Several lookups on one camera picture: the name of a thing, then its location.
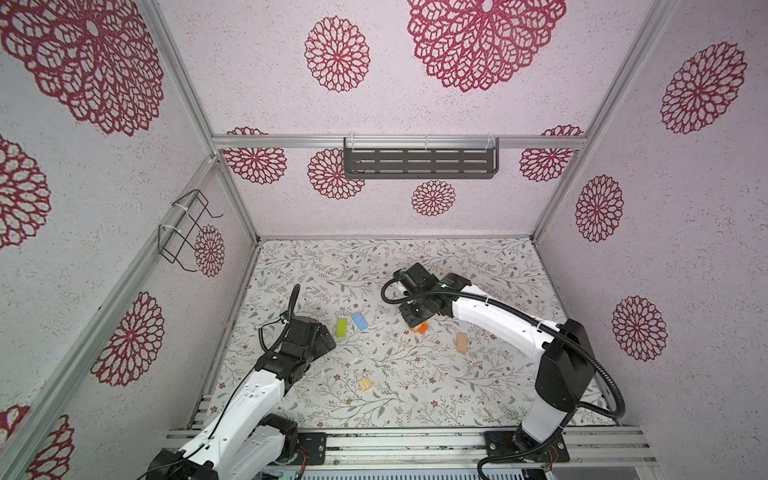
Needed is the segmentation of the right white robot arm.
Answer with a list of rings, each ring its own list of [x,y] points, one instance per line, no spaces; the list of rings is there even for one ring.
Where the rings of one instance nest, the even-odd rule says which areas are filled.
[[[439,279],[416,263],[396,271],[381,288],[410,327],[441,315],[478,326],[506,341],[538,365],[536,396],[518,428],[524,449],[556,436],[577,410],[596,368],[569,344],[593,353],[584,327],[573,320],[543,320],[504,304],[471,280],[449,273]]]

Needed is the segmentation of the long natural wood block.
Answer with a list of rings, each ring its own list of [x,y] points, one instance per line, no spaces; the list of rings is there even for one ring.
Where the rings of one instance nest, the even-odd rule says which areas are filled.
[[[459,332],[456,335],[456,351],[466,354],[469,350],[469,339],[465,333]]]

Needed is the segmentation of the blue wood block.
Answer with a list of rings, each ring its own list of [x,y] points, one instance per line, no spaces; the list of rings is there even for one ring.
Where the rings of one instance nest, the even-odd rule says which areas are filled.
[[[369,328],[369,324],[367,320],[364,318],[364,316],[361,313],[359,312],[352,313],[351,319],[359,331],[365,331],[366,329]]]

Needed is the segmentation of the green wood block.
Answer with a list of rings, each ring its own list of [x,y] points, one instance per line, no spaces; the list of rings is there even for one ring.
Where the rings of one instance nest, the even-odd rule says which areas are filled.
[[[337,338],[345,338],[348,332],[348,320],[340,318],[336,321],[335,334]]]

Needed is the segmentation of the dark grey wall shelf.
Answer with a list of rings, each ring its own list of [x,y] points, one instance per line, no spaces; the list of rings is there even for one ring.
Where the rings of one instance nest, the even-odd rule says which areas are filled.
[[[491,138],[471,144],[421,146],[343,140],[344,175],[355,180],[488,180],[499,171],[499,148]]]

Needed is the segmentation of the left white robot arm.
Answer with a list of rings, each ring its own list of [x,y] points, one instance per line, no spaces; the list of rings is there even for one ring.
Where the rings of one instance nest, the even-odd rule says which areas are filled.
[[[328,328],[292,317],[265,349],[222,411],[179,450],[161,450],[143,479],[253,479],[299,449],[297,424],[272,412],[312,362],[336,348]]]

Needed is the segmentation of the red wood block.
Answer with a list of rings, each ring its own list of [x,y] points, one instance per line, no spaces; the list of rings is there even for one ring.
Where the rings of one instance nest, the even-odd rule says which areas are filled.
[[[412,332],[417,334],[424,334],[427,330],[428,330],[428,325],[426,322],[422,322],[421,324],[411,329]]]

